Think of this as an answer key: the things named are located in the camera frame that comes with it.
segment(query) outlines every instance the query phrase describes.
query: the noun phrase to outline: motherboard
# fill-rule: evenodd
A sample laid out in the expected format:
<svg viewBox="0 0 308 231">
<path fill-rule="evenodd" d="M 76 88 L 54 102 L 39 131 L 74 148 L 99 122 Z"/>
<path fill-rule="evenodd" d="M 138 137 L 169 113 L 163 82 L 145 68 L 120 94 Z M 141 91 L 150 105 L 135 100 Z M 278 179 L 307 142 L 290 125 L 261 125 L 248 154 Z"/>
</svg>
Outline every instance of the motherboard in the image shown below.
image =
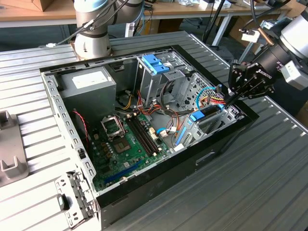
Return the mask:
<svg viewBox="0 0 308 231">
<path fill-rule="evenodd" d="M 170 154 L 145 115 L 110 116 L 97 127 L 89 131 L 97 192 Z"/>
</svg>

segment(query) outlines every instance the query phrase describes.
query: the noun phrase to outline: ram slot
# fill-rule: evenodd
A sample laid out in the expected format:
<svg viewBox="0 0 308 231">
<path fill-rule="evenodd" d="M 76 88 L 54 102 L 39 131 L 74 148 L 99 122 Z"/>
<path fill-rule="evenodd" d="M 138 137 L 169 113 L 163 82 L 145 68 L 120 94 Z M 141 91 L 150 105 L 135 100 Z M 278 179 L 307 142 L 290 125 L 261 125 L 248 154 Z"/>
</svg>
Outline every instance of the ram slot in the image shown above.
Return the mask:
<svg viewBox="0 0 308 231">
<path fill-rule="evenodd" d="M 153 153 L 158 153 L 159 150 L 155 143 L 151 140 L 149 135 L 144 131 L 144 128 L 140 125 L 139 120 L 132 118 L 127 122 L 129 128 L 136 136 L 137 140 L 145 149 L 148 156 L 152 156 Z"/>
<path fill-rule="evenodd" d="M 144 133 L 144 136 L 145 136 L 148 144 L 152 147 L 152 150 L 154 152 L 158 153 L 159 150 L 158 150 L 156 144 L 153 142 L 152 137 L 150 137 L 150 135 L 144 130 L 143 126 L 140 124 L 140 121 L 137 118 L 134 119 L 134 124 L 136 125 L 138 130 L 140 130 Z"/>
</svg>

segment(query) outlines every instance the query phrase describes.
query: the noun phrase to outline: aluminum extrusion table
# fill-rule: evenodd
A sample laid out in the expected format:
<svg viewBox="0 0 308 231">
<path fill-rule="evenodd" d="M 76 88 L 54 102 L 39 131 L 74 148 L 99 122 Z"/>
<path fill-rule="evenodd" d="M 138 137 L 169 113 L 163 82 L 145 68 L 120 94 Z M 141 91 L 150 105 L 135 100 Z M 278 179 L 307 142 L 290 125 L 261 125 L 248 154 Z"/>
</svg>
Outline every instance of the aluminum extrusion table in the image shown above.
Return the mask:
<svg viewBox="0 0 308 231">
<path fill-rule="evenodd" d="M 227 83 L 228 64 L 186 32 L 112 40 L 117 54 L 172 44 Z M 38 68 L 73 61 L 69 45 L 0 53 L 0 110 L 18 115 L 30 170 L 0 188 L 1 230 L 68 230 L 53 181 L 74 164 Z M 107 230 L 304 230 L 308 131 L 269 98 L 245 102 L 260 118 L 225 154 Z M 99 223 L 92 218 L 76 230 L 96 231 Z"/>
</svg>

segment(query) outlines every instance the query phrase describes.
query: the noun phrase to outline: cardboard box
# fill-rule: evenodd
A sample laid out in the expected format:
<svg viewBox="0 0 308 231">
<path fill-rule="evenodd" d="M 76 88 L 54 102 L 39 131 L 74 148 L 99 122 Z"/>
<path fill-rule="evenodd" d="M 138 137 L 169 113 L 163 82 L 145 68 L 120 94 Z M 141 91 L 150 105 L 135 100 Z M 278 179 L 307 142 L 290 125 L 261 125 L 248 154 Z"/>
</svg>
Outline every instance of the cardboard box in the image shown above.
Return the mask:
<svg viewBox="0 0 308 231">
<path fill-rule="evenodd" d="M 53 0 L 0 0 L 0 4 L 15 6 L 19 8 L 44 11 L 53 2 Z"/>
</svg>

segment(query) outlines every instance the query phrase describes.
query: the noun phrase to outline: blue cable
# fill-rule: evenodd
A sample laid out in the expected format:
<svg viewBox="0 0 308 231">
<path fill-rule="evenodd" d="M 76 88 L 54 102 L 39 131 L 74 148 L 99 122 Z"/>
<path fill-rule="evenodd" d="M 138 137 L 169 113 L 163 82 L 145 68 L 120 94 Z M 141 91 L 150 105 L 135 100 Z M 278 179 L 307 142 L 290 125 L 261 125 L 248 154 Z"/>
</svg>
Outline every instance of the blue cable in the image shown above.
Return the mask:
<svg viewBox="0 0 308 231">
<path fill-rule="evenodd" d="M 159 134 L 159 133 L 161 133 L 163 130 L 171 131 L 170 129 L 167 129 L 167 128 L 160 128 L 159 130 L 156 131 L 156 133 Z"/>
<path fill-rule="evenodd" d="M 203 88 L 203 89 L 199 92 L 199 94 L 198 94 L 198 96 L 197 96 L 197 98 L 196 98 L 196 104 L 197 104 L 197 108 L 198 108 L 199 110 L 200 110 L 200 107 L 199 107 L 199 98 L 200 98 L 202 92 L 205 91 L 206 89 L 216 89 L 216 88 L 214 88 L 214 87 L 207 87 L 207 88 Z"/>
<path fill-rule="evenodd" d="M 143 28 L 144 28 L 144 14 L 142 15 L 142 28 L 141 28 L 141 30 L 138 32 L 138 34 L 137 34 L 136 36 L 139 36 L 139 35 L 140 35 L 140 33 L 142 32 Z"/>
<path fill-rule="evenodd" d="M 140 11 L 140 14 L 137 16 L 137 18 L 133 21 L 133 23 L 134 22 L 136 22 L 137 20 L 139 20 L 140 18 L 141 18 L 141 15 L 143 15 L 143 13 L 144 13 L 144 5 L 145 5 L 145 3 L 144 3 L 144 0 L 142 1 L 142 6 L 141 6 L 141 11 Z"/>
</svg>

